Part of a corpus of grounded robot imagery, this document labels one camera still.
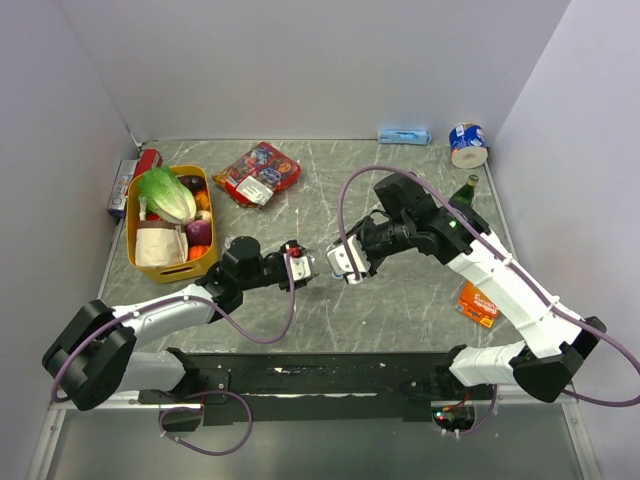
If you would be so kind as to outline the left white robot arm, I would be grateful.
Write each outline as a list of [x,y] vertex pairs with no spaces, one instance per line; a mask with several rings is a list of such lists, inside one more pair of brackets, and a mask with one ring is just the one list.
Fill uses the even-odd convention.
[[263,255],[255,238],[238,237],[203,277],[173,294],[117,307],[88,302],[43,356],[53,378],[52,402],[70,401],[87,411],[115,393],[145,390],[177,402],[191,399],[206,382],[190,357],[176,349],[145,353],[143,346],[220,319],[255,343],[276,343],[282,333],[259,337],[231,314],[249,290],[277,286],[294,296],[315,277],[315,263],[312,252],[295,240]]

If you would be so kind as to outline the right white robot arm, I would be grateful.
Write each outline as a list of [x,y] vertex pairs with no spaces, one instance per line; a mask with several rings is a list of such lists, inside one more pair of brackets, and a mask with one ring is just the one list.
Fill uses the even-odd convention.
[[521,336],[501,346],[452,349],[449,364],[437,374],[439,391],[456,399],[477,385],[517,385],[546,403],[566,393],[605,324],[596,316],[580,317],[544,290],[470,203],[456,202],[465,218],[460,222],[399,173],[373,190],[386,219],[377,224],[365,216],[347,232],[350,251],[339,264],[349,282],[374,275],[391,255],[416,249],[478,288]]

